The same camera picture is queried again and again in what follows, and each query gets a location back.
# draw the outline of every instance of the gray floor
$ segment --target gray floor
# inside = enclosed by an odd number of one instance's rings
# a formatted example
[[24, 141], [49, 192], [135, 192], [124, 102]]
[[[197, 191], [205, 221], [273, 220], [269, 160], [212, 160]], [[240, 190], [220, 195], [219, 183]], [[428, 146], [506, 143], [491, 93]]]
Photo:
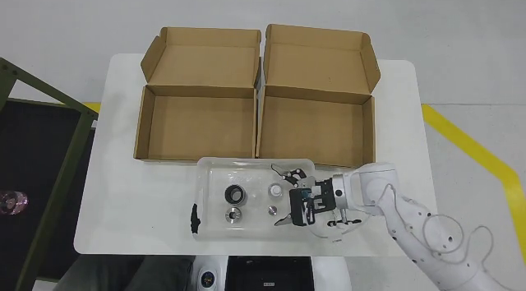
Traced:
[[[0, 55], [91, 102], [100, 101], [109, 59], [144, 52], [162, 26], [366, 31], [378, 58], [415, 64], [423, 103], [503, 159], [526, 188], [525, 0], [0, 0], [0, 7]], [[14, 95], [45, 99], [23, 86]], [[489, 225], [491, 272], [511, 287], [526, 285], [500, 182], [430, 127], [427, 140], [439, 209], [467, 229]], [[484, 241], [475, 247], [482, 253]], [[434, 289], [404, 258], [348, 265], [356, 290]]]

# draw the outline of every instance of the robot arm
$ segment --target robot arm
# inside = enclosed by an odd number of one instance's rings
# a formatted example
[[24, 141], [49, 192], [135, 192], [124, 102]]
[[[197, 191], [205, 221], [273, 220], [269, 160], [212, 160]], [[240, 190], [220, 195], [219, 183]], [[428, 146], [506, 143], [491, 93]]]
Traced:
[[[363, 206], [353, 199], [351, 179], [356, 174], [361, 183]], [[292, 212], [276, 226], [314, 224], [316, 213], [327, 210], [339, 210], [338, 223], [344, 224], [355, 223], [347, 220], [346, 210], [383, 215], [389, 235], [439, 290], [509, 290], [486, 272], [483, 260], [475, 261], [468, 255], [469, 241], [463, 244], [463, 235], [460, 239], [453, 238], [438, 219], [450, 217], [433, 215], [425, 206], [398, 192], [399, 180], [393, 164], [366, 164], [323, 182], [309, 178], [293, 180], [295, 188], [289, 197]]]
[[[399, 182], [392, 164], [367, 164], [358, 173], [365, 205], [357, 206], [352, 193], [345, 192], [347, 208], [385, 216], [389, 235], [438, 289], [505, 290], [481, 262], [468, 255], [462, 240], [451, 236], [437, 219], [441, 215], [432, 215], [425, 206], [397, 192]], [[351, 175], [336, 177], [341, 178], [345, 191], [351, 189]]]

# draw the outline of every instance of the pink object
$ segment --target pink object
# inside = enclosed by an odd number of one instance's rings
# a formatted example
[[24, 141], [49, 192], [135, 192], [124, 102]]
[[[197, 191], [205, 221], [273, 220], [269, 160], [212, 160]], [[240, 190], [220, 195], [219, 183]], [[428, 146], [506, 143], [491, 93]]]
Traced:
[[0, 191], [0, 215], [19, 214], [27, 203], [27, 195], [23, 192]]

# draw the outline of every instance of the metal frame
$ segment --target metal frame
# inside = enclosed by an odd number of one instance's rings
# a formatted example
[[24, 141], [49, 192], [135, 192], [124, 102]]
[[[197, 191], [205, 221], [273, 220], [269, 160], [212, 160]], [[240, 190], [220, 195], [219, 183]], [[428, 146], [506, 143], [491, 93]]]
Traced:
[[49, 245], [49, 239], [53, 234], [53, 230], [61, 213], [62, 205], [64, 204], [67, 192], [75, 176], [76, 167], [81, 159], [85, 143], [88, 140], [91, 125], [99, 115], [84, 104], [74, 100], [72, 97], [53, 88], [3, 58], [0, 58], [0, 111], [3, 109], [16, 81], [22, 81], [81, 113], [81, 117], [73, 133], [72, 141], [67, 148], [66, 156], [62, 162], [57, 180], [48, 199], [48, 204], [33, 237], [33, 242], [31, 243], [30, 250], [25, 258], [21, 274], [16, 284], [17, 291], [29, 291], [33, 288], [39, 267], [42, 264]]

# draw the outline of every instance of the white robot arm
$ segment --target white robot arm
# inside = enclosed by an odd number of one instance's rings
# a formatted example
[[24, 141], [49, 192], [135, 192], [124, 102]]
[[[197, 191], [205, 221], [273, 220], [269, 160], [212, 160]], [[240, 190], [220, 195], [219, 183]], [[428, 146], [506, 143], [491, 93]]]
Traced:
[[[359, 173], [364, 206], [354, 202], [351, 177]], [[390, 236], [439, 290], [507, 290], [468, 255], [468, 246], [451, 233], [425, 206], [399, 193], [393, 164], [366, 164], [360, 169], [332, 177], [337, 209], [383, 215]]]

